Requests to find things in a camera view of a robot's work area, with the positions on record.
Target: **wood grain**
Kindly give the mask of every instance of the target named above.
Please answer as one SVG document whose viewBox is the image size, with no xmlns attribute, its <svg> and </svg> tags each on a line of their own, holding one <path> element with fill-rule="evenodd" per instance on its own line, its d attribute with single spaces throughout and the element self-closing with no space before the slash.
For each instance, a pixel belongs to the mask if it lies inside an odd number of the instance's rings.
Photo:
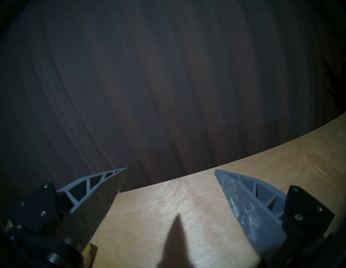
<svg viewBox="0 0 346 268">
<path fill-rule="evenodd" d="M 343 114 L 298 139 L 217 168 L 264 180 L 284 192 L 292 184 L 302 187 L 336 214 L 330 233 L 344 217 L 345 162 Z M 118 194 L 91 240 L 98 247 L 94 267 L 255 267 L 260 258 L 214 171 Z M 186 248 L 186 257 L 174 250 L 170 256 L 169 249 L 180 247 Z"/>
</svg>

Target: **screw head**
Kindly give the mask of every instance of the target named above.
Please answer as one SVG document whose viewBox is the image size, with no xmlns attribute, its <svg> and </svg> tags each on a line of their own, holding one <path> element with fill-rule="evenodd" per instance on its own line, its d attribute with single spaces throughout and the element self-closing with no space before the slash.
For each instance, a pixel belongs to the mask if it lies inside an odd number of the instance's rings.
<svg viewBox="0 0 346 268">
<path fill-rule="evenodd" d="M 302 214 L 295 214 L 294 218 L 295 218 L 296 221 L 302 221 L 304 219 Z"/>
</svg>

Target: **curtain fold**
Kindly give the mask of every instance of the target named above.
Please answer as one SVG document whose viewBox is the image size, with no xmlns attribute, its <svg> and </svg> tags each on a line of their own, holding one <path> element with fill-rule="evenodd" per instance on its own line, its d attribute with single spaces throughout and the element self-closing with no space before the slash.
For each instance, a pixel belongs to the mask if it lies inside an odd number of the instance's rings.
<svg viewBox="0 0 346 268">
<path fill-rule="evenodd" d="M 301 1 L 31 1 L 0 42 L 7 195 L 121 167 L 131 190 L 297 138 L 335 117 L 339 56 Z"/>
</svg>

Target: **dark curtain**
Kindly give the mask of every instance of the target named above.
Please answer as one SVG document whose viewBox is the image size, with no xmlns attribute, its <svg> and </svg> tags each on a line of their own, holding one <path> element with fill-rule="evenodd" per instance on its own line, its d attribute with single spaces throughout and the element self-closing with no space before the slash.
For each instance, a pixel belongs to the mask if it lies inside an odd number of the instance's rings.
<svg viewBox="0 0 346 268">
<path fill-rule="evenodd" d="M 31 1 L 0 42 L 2 209 L 115 168 L 123 191 L 159 183 L 329 122 L 331 27 L 304 1 Z"/>
</svg>

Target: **wooden table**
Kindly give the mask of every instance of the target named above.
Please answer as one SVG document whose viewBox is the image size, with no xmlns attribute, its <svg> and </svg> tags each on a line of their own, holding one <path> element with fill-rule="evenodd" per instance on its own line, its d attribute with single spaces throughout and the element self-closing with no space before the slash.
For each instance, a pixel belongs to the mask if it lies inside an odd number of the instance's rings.
<svg viewBox="0 0 346 268">
<path fill-rule="evenodd" d="M 344 216 L 346 114 L 300 138 L 217 168 L 295 184 Z M 255 267 L 260 260 L 234 217 L 215 168 L 120 193 L 91 242 L 93 267 Z"/>
</svg>

